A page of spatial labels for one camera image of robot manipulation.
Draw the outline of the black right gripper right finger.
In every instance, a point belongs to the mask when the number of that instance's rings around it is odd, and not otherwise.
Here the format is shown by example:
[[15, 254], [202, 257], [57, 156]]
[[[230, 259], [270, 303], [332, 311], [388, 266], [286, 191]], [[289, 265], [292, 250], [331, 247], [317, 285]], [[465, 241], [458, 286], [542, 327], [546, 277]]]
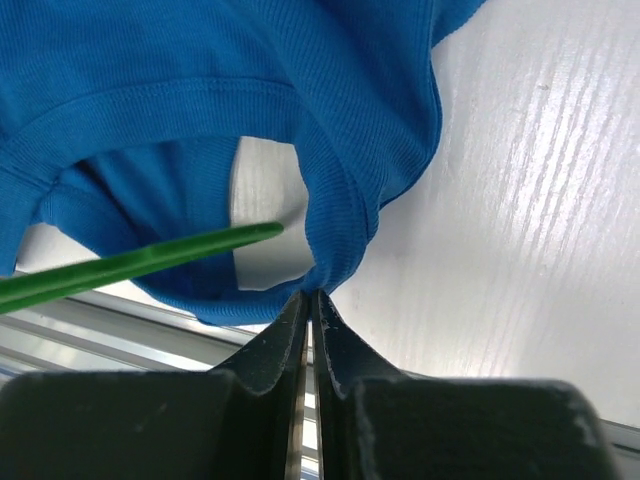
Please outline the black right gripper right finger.
[[601, 422], [572, 385], [414, 378], [312, 297], [324, 479], [616, 479]]

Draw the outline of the blue tank top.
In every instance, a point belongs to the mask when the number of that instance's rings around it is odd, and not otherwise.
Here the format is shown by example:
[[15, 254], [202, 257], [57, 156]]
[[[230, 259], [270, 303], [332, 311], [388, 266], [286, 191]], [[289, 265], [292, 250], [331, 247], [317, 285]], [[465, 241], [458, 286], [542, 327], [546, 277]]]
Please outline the blue tank top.
[[206, 324], [266, 323], [360, 264], [421, 177], [442, 108], [432, 48], [476, 1], [5, 1], [1, 272], [27, 229], [99, 256], [226, 228], [238, 142], [292, 145], [308, 190], [302, 277], [243, 291], [231, 254], [137, 280]]

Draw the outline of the aluminium mounting rail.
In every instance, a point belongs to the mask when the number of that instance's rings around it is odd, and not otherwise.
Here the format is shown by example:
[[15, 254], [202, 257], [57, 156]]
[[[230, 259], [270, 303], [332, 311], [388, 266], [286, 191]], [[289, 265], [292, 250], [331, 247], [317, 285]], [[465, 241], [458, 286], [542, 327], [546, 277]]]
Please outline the aluminium mounting rail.
[[[349, 326], [423, 376], [550, 378], [595, 405], [622, 475], [639, 475], [639, 304], [634, 292], [450, 277], [349, 280], [332, 296]], [[33, 370], [202, 370], [262, 330], [216, 327], [130, 284], [1, 320], [1, 376]]]

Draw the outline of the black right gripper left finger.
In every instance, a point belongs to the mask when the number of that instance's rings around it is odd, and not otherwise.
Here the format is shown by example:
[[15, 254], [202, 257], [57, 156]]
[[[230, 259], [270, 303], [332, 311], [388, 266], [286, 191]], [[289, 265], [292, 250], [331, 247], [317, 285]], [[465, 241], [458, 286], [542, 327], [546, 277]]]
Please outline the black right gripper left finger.
[[309, 298], [206, 372], [30, 373], [1, 391], [5, 479], [297, 479]]

